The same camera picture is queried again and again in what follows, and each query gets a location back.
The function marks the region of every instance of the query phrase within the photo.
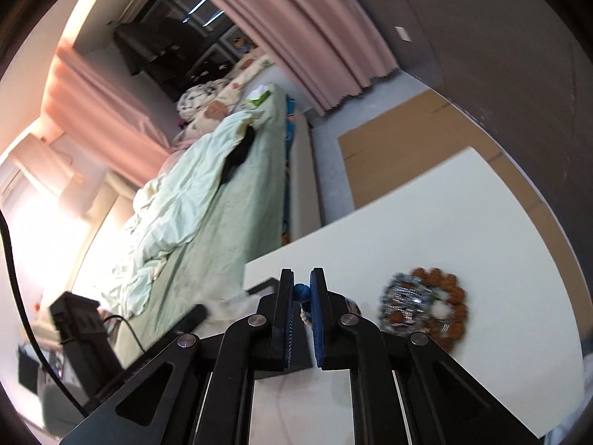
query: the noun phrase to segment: wall outlet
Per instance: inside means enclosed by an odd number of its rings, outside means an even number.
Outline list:
[[[405,28],[403,26],[396,26],[395,30],[397,30],[397,34],[400,36],[400,38],[403,41],[411,42],[410,35],[408,35],[408,32],[405,30]]]

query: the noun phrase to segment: crumpled comforter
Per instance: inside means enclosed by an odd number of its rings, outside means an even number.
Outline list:
[[[113,280],[102,290],[112,312],[129,318],[145,309],[152,282],[168,255],[200,230],[226,156],[241,142],[248,125],[257,132],[277,119],[278,112],[270,104],[230,115],[192,145],[168,174],[138,191],[136,213],[124,228],[123,257],[112,270]]]

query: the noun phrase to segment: black device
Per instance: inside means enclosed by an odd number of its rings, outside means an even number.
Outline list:
[[[206,339],[182,334],[61,443],[247,444],[254,373],[290,366],[293,289],[285,269],[256,314]],[[408,433],[420,445],[540,443],[427,335],[387,334],[349,313],[320,268],[311,314],[318,366],[350,370],[357,445],[406,444]]]
[[[84,405],[87,412],[107,400],[177,336],[193,331],[208,316],[205,306],[195,305],[129,367],[123,368],[108,341],[103,320],[97,312],[98,307],[98,301],[67,291],[49,307],[60,333],[64,354],[85,393],[90,397]]]

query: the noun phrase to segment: dark gray wall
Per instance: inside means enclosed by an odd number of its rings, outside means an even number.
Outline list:
[[[593,65],[563,21],[544,0],[359,1],[401,67],[468,112],[532,179],[593,290]]]

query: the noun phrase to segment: black cable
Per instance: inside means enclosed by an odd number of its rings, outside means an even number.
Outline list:
[[[17,281],[17,271],[14,267],[14,256],[13,256],[13,245],[10,240],[10,232],[8,230],[8,224],[6,219],[4,218],[4,214],[0,211],[0,236],[2,237],[2,245],[4,246],[4,256],[6,257],[6,268],[8,270],[8,279],[10,281],[10,287],[13,290],[14,302],[17,305],[17,310],[19,311],[19,316],[21,318],[21,322],[23,324],[23,328],[25,328],[25,333],[27,334],[27,338],[29,339],[29,343],[33,347],[37,358],[41,362],[42,367],[47,371],[49,376],[51,376],[52,380],[56,383],[57,387],[60,388],[60,391],[70,400],[78,412],[86,418],[88,416],[87,411],[82,407],[78,401],[74,398],[72,393],[66,388],[66,386],[61,382],[60,378],[56,375],[56,372],[53,371],[53,368],[47,362],[41,348],[39,347],[39,343],[35,339],[35,335],[33,334],[33,330],[31,329],[31,324],[29,323],[29,319],[27,318],[27,311],[25,309],[25,305],[23,304],[23,297],[21,296],[21,291],[19,290],[19,282]]]
[[[136,333],[134,332],[134,328],[132,328],[131,324],[128,322],[128,320],[126,320],[123,316],[119,315],[119,314],[111,314],[109,316],[107,316],[104,320],[103,323],[106,323],[107,321],[109,321],[110,319],[118,319],[123,321],[124,323],[127,324],[127,327],[130,329],[130,331],[132,332],[132,336],[134,337],[134,339],[136,340],[136,343],[138,343],[138,346],[140,347],[140,349],[142,350],[143,353],[146,353],[146,350],[142,347],[142,344],[140,343],[140,340],[138,339],[138,337],[136,336]]]

